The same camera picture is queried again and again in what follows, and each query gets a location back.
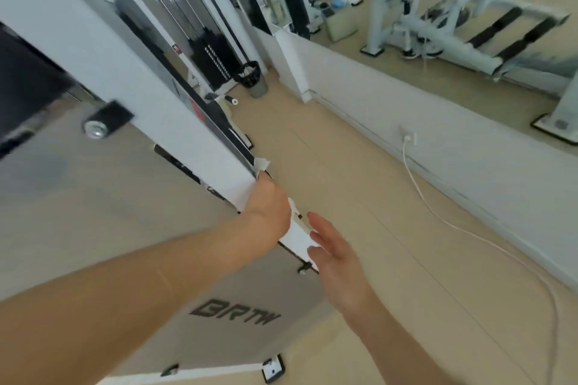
hand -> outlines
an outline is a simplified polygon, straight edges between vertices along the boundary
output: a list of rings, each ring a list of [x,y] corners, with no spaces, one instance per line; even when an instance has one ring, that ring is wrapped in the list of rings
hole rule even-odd
[[[248,220],[255,237],[256,257],[271,251],[291,224],[291,207],[285,191],[266,172],[260,172],[241,217]]]
[[[351,245],[327,219],[319,214],[307,214],[314,230],[311,238],[321,247],[309,247],[309,257],[319,269],[322,287],[333,306],[346,321],[355,320],[368,302],[376,299]]]

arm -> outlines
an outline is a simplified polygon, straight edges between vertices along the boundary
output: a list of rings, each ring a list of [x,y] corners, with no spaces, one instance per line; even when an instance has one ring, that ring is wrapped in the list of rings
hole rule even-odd
[[[309,247],[331,304],[361,339],[388,385],[456,385],[387,311],[365,278],[361,263],[339,231],[318,214],[307,214],[317,230]]]
[[[260,174],[242,214],[0,303],[0,383],[93,385],[170,317],[287,232],[285,193]]]

forearm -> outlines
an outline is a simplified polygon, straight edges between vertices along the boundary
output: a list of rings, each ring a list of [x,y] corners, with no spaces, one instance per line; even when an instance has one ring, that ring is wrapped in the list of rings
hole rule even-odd
[[[0,303],[0,383],[94,384],[248,256],[239,216],[34,287]]]
[[[455,385],[419,343],[372,293],[355,313],[344,316],[388,385]]]

logo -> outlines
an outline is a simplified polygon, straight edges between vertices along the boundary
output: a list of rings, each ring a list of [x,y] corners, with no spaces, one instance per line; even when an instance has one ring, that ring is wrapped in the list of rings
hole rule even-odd
[[[281,316],[281,314],[275,314],[273,312],[268,312],[267,310],[251,308],[250,306],[244,306],[241,304],[236,304],[231,307],[229,306],[231,306],[231,303],[228,301],[212,299],[193,310],[190,315],[197,315],[206,318],[212,318],[214,316],[217,318],[223,318],[228,316],[229,321],[233,321],[238,317],[243,317],[243,323],[249,323],[253,320],[255,324],[262,325],[271,323],[271,321],[276,320]]]

person's right arm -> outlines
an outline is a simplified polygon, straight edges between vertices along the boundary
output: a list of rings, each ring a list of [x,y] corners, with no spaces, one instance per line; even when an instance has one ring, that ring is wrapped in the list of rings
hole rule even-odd
[[[457,385],[381,303],[355,251],[329,221],[307,214],[309,247],[322,287],[347,325],[361,339],[387,385]]]

